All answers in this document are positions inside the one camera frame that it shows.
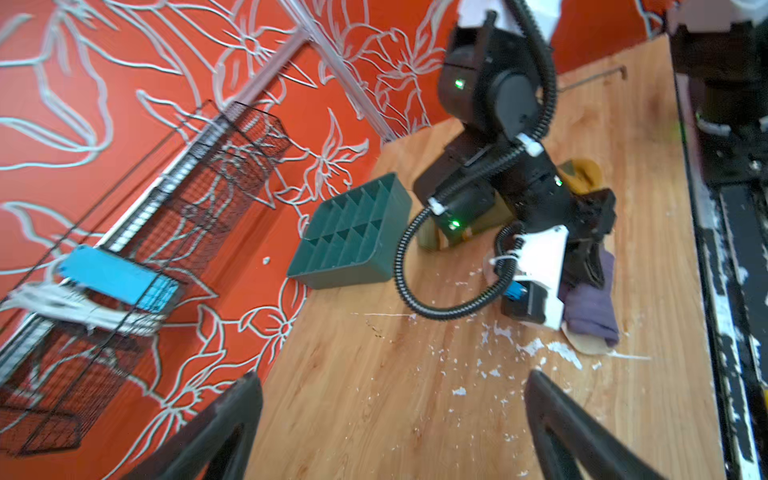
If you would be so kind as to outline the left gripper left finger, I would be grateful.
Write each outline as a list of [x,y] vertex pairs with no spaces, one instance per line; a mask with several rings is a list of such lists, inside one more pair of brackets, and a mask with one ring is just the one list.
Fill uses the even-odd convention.
[[124,477],[242,479],[262,408],[262,384],[250,372]]

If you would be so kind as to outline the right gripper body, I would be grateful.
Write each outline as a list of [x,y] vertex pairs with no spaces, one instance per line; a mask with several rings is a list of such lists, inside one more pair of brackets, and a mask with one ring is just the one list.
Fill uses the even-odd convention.
[[578,195],[565,188],[505,197],[519,232],[504,242],[516,261],[515,275],[501,297],[501,313],[530,326],[557,330],[564,301],[560,286],[605,285],[600,252],[616,220],[610,189]]

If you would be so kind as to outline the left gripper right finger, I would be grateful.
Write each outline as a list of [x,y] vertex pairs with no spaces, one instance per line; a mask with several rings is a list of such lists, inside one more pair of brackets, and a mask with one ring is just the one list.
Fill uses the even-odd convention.
[[661,477],[540,370],[528,376],[525,409],[546,479]]

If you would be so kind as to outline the purple striped sock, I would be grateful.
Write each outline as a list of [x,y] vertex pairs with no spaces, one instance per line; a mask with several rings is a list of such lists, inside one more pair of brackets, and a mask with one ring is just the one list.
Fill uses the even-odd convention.
[[591,356],[610,353],[620,336],[611,298],[615,257],[602,249],[600,262],[605,276],[601,289],[562,281],[558,292],[564,304],[561,329],[576,351]]

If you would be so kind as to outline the green striped sock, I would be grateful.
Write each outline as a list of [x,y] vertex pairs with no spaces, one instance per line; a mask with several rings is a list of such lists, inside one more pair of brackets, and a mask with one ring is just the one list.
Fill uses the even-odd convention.
[[[600,166],[591,159],[576,158],[557,165],[560,179],[571,193],[587,194],[603,187],[603,174]],[[428,251],[441,251],[470,241],[474,236],[495,227],[500,227],[516,219],[498,193],[494,195],[494,204],[487,207],[460,233],[444,233],[436,221],[429,217],[416,233],[418,246]]]

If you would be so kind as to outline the green compartment tray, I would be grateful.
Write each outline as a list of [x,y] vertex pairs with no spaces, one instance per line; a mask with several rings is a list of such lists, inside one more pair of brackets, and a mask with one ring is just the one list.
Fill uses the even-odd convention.
[[390,280],[411,207],[412,199],[394,172],[323,202],[287,277],[314,290]]

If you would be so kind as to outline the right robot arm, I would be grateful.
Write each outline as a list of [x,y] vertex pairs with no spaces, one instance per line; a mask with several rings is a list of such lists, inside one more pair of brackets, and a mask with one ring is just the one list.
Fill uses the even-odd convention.
[[[603,288],[604,238],[616,220],[607,188],[574,192],[544,147],[558,85],[550,40],[557,1],[463,1],[438,81],[443,109],[462,132],[415,181],[421,212],[394,254],[404,303],[431,320],[467,317],[493,302],[530,326],[561,327],[562,286]],[[495,281],[456,306],[420,301],[405,276],[408,247],[427,221],[448,237],[466,232],[496,199],[514,219],[496,235],[489,258]]]

